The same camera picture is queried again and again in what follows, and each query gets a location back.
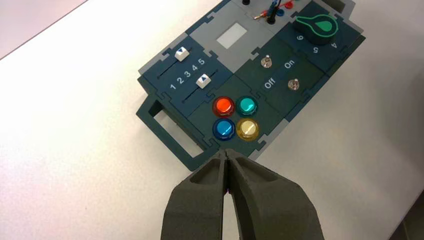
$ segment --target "white table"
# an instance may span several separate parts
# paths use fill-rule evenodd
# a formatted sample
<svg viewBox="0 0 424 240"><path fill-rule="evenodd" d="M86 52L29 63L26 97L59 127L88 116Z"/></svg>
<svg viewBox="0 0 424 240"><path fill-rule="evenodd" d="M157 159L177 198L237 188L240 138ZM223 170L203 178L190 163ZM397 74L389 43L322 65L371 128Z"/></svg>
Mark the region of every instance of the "white table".
<svg viewBox="0 0 424 240"><path fill-rule="evenodd" d="M160 238L189 171L136 117L137 70L218 2L90 0L0 61L0 239ZM357 1L367 40L258 160L327 240L387 239L424 188L424 3L407 2Z"/></svg>

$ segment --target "printed numbers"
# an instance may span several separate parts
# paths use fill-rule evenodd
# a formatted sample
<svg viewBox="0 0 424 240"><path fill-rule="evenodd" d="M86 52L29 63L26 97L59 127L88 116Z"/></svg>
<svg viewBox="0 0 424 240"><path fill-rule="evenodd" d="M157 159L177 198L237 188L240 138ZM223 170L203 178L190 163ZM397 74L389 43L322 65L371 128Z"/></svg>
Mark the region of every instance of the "printed numbers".
<svg viewBox="0 0 424 240"><path fill-rule="evenodd" d="M199 58L198 60L197 60L197 62L200 64L200 65L204 65L206 62L205 62L205 60L203 60L203 59L201 59L201 58ZM197 70L199 70L199 68L196 66L196 65L192 65L191 66L191 68L193 69L193 72L196 72ZM189 71L185 71L184 72L184 76L186 77L186 78L189 78L189 77L191 77L192 76L192 73L190 73ZM176 82L178 83L178 84L180 84L180 85L182 85L183 83L184 83L184 81L185 80L183 80L183 78L182 77L179 77L179 78L177 78L176 79ZM177 87L174 85L174 84L171 84L170 85L170 88L171 89L173 89L173 90L176 90L177 89Z"/></svg>

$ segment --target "handle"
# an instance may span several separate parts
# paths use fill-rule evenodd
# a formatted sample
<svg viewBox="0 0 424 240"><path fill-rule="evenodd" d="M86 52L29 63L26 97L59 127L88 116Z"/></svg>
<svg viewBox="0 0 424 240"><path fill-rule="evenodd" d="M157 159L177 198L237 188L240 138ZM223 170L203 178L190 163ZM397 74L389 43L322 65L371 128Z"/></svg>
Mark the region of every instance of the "handle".
<svg viewBox="0 0 424 240"><path fill-rule="evenodd" d="M161 104L157 98L148 95L137 111L137 116L190 171L196 170L218 151L218 144L213 142L212 146L207 146L201 154L195 157L190 156L190 154L154 118L156 114L162 110L166 110L164 105Z"/></svg>

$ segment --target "red button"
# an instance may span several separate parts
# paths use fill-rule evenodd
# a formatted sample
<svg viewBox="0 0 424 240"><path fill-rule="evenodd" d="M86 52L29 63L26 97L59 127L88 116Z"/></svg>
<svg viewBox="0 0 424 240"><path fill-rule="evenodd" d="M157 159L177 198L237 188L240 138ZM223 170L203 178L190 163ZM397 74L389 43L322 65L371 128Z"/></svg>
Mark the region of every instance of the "red button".
<svg viewBox="0 0 424 240"><path fill-rule="evenodd" d="M288 3L284 4L284 7L286 9L292 9L294 7L294 4L292 1L289 1Z"/></svg>
<svg viewBox="0 0 424 240"><path fill-rule="evenodd" d="M213 112L218 117L230 116L234 112L234 102L227 96L218 97L213 103Z"/></svg>

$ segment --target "control panel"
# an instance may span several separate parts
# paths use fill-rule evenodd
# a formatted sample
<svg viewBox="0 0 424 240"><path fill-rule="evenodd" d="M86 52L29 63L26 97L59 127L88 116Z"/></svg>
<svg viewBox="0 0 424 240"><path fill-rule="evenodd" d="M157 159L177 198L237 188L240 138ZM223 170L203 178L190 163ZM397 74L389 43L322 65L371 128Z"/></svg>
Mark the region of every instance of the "control panel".
<svg viewBox="0 0 424 240"><path fill-rule="evenodd" d="M190 170L219 149L255 160L365 40L351 0L223 0L143 66L140 119ZM202 150L191 156L164 111Z"/></svg>

